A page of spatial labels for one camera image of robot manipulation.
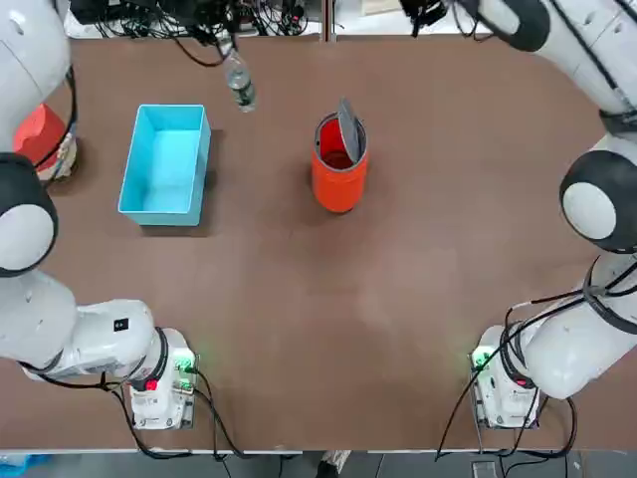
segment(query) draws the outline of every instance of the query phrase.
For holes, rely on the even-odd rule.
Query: blue plastic bin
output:
[[[142,226],[198,225],[209,148],[203,106],[139,106],[119,212]]]

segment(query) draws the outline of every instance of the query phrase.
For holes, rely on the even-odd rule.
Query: clear bottle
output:
[[[244,112],[252,112],[257,107],[255,87],[250,78],[248,65],[233,48],[223,62],[226,73],[226,81],[235,97],[239,109]]]

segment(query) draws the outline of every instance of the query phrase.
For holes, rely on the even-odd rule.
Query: brown table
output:
[[[595,255],[557,200],[568,166],[601,136],[595,107],[497,41],[242,41],[259,102],[250,115],[220,70],[169,42],[73,50],[82,164],[52,191],[61,234],[43,269],[80,303],[139,298],[182,331],[240,447],[435,448],[485,327],[510,304],[568,289]],[[359,206],[331,215],[313,199],[309,161],[316,125],[343,95],[371,162]],[[144,103],[207,109],[199,228],[141,229],[116,211]],[[578,447],[637,447],[636,365],[630,355],[576,397]],[[133,448],[107,394],[35,383],[7,361],[0,376],[0,448]],[[145,439],[210,449],[204,413],[193,431]],[[523,446],[561,446],[565,416],[550,409]],[[485,444],[511,446],[512,434]],[[477,447],[468,401],[447,446]]]

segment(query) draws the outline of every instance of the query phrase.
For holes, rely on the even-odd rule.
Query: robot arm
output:
[[[437,3],[401,1],[414,23]],[[637,293],[612,296],[600,289],[626,270],[631,272],[619,287],[637,285],[637,256],[626,255],[637,251],[637,0],[449,2],[511,47],[563,71],[598,105],[607,130],[572,165],[559,190],[567,222],[607,251],[591,271],[585,301],[524,330],[478,375],[488,425],[529,426],[537,387],[556,398],[571,396],[637,345]],[[474,365],[480,368],[506,336],[502,326],[489,328],[472,354]]]
[[[53,249],[58,215],[31,162],[9,151],[18,126],[69,66],[50,0],[2,0],[0,357],[35,379],[112,373],[132,385],[136,427],[178,428],[191,412],[195,366],[181,334],[155,328],[141,301],[77,307],[67,287],[36,270]]]

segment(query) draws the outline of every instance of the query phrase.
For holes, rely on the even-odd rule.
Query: red cup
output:
[[[360,160],[347,155],[336,113],[317,127],[312,152],[312,189],[317,201],[328,211],[347,212],[360,200],[367,174],[367,136],[356,119],[360,138]]]

